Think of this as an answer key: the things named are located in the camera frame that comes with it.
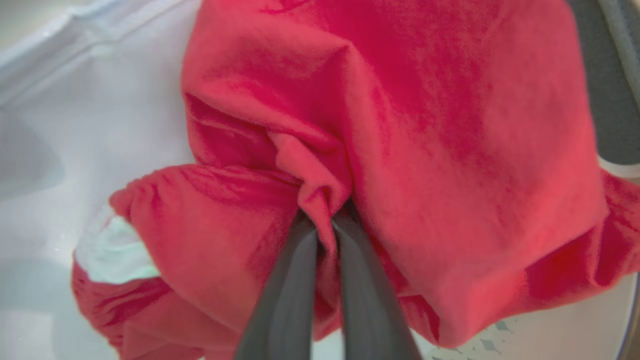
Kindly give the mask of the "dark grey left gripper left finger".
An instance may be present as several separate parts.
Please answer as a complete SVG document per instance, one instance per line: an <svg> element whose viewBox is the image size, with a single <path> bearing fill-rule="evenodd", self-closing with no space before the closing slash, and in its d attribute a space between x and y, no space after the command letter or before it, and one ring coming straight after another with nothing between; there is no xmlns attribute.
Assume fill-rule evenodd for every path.
<svg viewBox="0 0 640 360"><path fill-rule="evenodd" d="M318 231L299 210L234 353L236 360L310 360Z"/></svg>

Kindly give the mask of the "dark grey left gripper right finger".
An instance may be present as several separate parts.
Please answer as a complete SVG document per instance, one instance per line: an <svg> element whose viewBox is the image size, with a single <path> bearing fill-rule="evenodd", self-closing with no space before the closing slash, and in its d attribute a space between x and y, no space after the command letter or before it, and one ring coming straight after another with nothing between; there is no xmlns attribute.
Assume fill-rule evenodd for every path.
<svg viewBox="0 0 640 360"><path fill-rule="evenodd" d="M356 205L331 220L342 283L346 360L420 360L421 354Z"/></svg>

